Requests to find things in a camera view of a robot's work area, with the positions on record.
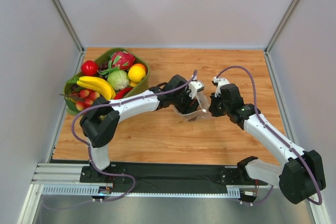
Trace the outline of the fake red chili pepper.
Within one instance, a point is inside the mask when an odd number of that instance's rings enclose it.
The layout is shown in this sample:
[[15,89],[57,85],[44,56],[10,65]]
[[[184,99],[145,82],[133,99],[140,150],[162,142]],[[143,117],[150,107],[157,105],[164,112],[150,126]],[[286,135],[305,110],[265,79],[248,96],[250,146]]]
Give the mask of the fake red chili pepper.
[[133,89],[133,87],[126,87],[122,90],[120,90],[115,96],[114,96],[114,100],[119,100],[122,99],[125,95],[127,95],[131,90]]

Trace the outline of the clear zip top bag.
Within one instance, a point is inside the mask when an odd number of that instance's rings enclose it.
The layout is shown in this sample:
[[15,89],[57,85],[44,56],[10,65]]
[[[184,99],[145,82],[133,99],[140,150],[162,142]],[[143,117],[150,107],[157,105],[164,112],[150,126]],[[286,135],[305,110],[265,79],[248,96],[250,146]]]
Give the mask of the clear zip top bag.
[[176,107],[173,107],[174,112],[180,116],[186,122],[194,122],[201,120],[211,119],[211,113],[209,112],[209,100],[203,92],[199,92],[195,99],[194,104],[197,103],[197,107],[194,111],[188,112],[187,114],[180,113]]

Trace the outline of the fake red apple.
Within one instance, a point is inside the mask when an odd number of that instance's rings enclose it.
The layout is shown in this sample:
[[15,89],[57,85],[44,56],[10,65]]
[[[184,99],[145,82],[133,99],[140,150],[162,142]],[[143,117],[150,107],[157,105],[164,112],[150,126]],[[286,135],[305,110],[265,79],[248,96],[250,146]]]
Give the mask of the fake red apple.
[[87,60],[81,66],[81,72],[84,76],[95,76],[98,73],[99,66],[95,61]]

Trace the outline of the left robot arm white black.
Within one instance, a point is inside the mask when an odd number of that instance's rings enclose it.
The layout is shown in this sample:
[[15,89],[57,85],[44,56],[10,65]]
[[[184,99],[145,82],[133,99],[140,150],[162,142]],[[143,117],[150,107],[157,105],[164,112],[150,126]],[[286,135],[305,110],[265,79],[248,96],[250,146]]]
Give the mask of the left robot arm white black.
[[118,124],[145,112],[154,112],[173,106],[182,115],[196,112],[200,105],[197,99],[204,90],[202,82],[193,76],[187,81],[180,75],[169,82],[150,87],[148,90],[120,100],[99,99],[85,112],[79,125],[87,138],[89,161],[96,170],[107,172],[110,166],[108,145],[113,139]]

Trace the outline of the fake yellow lemon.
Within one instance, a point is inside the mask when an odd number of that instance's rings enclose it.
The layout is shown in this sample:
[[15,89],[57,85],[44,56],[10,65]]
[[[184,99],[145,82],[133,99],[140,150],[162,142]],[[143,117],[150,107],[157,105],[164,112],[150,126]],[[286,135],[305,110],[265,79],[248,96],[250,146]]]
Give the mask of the fake yellow lemon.
[[128,71],[128,78],[134,82],[139,83],[146,76],[145,70],[140,66],[132,66]]

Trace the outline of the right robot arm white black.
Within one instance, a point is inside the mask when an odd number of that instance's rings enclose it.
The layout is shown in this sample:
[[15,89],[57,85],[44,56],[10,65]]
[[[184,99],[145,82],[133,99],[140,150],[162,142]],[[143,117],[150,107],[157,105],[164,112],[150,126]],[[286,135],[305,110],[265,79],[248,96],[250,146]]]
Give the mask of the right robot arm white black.
[[244,103],[235,84],[224,78],[214,79],[213,84],[216,91],[211,94],[211,115],[228,116],[232,123],[262,143],[279,163],[246,158],[238,164],[244,176],[278,187],[293,204],[320,195],[326,187],[320,154],[306,151],[281,134],[253,104]]

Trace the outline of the fake yellow banana bunch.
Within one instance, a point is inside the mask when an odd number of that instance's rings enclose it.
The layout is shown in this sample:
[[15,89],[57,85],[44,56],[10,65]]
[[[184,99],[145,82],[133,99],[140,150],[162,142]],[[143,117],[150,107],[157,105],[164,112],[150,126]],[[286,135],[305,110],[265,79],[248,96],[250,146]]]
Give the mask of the fake yellow banana bunch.
[[100,93],[106,100],[112,100],[116,96],[113,87],[99,77],[82,76],[77,79],[75,84]]

